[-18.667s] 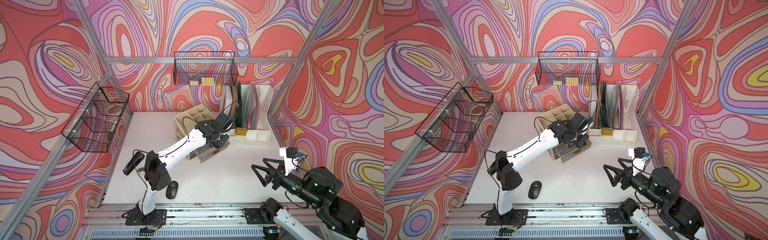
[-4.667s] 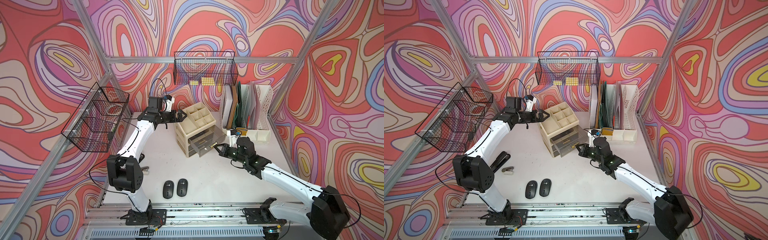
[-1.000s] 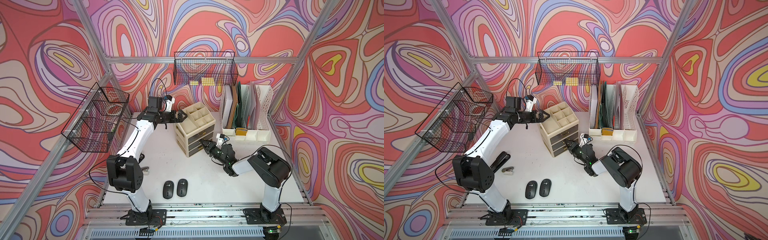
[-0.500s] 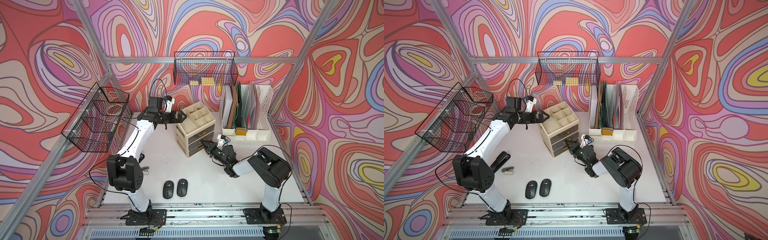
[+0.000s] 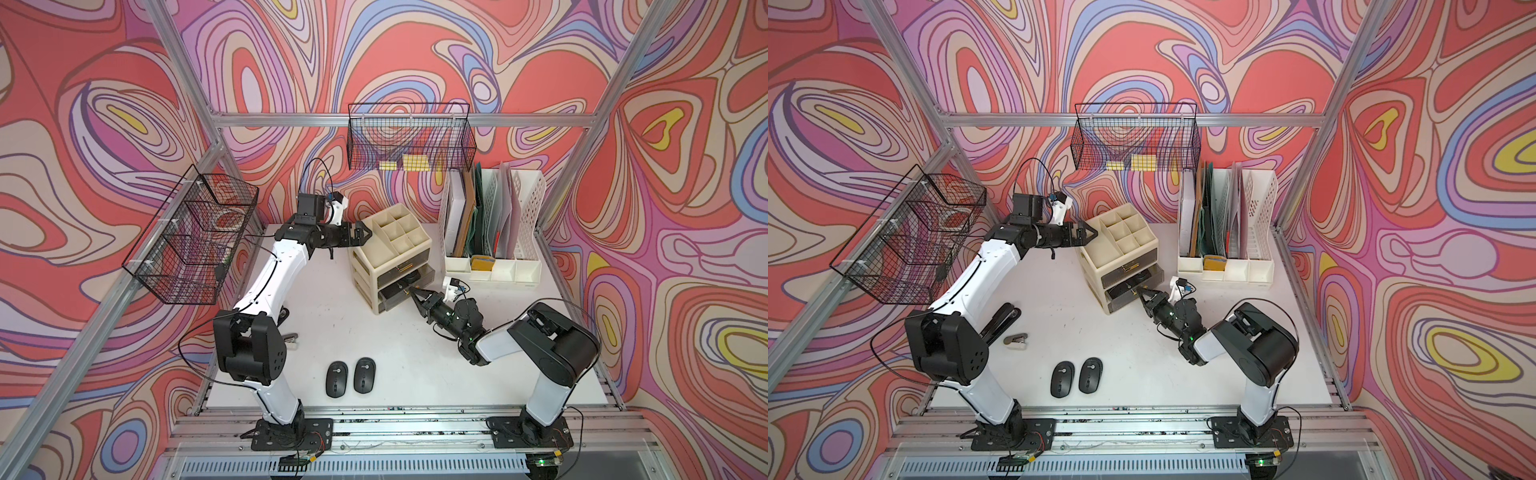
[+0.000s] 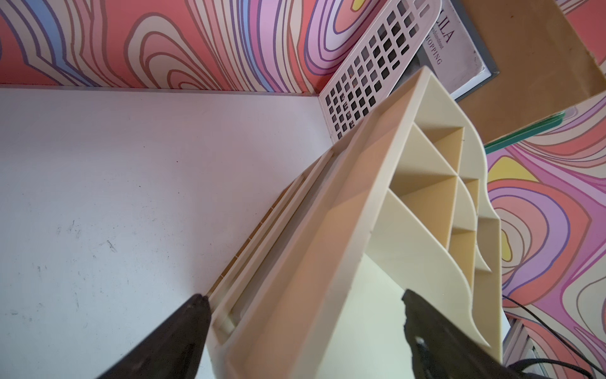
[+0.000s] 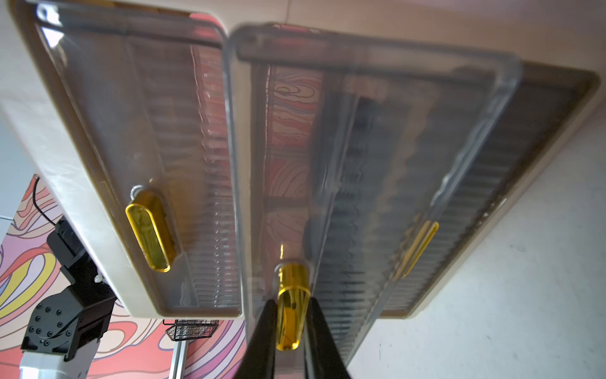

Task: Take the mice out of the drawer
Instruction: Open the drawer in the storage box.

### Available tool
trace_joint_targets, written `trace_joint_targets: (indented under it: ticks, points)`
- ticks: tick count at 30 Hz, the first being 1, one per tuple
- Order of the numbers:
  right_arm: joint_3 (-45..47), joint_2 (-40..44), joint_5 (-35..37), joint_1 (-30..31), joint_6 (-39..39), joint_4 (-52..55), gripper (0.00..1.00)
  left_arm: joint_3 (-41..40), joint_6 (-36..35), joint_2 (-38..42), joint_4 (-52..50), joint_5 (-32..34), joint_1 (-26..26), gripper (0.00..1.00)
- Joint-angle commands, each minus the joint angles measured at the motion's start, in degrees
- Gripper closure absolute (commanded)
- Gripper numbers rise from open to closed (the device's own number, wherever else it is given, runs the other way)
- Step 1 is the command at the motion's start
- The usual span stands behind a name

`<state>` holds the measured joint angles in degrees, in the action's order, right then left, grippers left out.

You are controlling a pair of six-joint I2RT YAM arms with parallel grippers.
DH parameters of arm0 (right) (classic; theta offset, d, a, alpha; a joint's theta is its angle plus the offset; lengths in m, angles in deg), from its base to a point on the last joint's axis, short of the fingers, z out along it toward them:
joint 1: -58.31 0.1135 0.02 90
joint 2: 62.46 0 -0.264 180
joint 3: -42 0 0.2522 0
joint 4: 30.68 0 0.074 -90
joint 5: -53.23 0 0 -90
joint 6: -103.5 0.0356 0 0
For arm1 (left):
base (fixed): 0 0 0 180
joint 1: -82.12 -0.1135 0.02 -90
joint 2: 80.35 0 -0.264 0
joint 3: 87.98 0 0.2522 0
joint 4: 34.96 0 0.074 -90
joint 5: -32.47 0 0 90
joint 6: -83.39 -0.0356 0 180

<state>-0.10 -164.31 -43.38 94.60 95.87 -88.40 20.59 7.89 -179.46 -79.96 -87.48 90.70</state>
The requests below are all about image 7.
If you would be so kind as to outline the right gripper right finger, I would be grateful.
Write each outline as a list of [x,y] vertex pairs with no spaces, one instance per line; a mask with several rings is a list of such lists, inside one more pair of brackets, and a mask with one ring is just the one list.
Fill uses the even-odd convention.
[[351,379],[315,298],[309,301],[306,314],[304,354],[306,378]]

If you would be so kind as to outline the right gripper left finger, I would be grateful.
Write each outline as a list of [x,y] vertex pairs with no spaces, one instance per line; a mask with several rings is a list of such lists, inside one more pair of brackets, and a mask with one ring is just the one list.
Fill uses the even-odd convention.
[[268,300],[234,376],[236,379],[273,379],[276,360],[278,306]]

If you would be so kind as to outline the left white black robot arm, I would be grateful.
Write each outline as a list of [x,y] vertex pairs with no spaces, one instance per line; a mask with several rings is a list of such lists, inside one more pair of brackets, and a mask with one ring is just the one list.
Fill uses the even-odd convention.
[[69,221],[51,221],[47,245],[69,286],[40,301],[21,344],[21,378],[86,378],[117,297]]

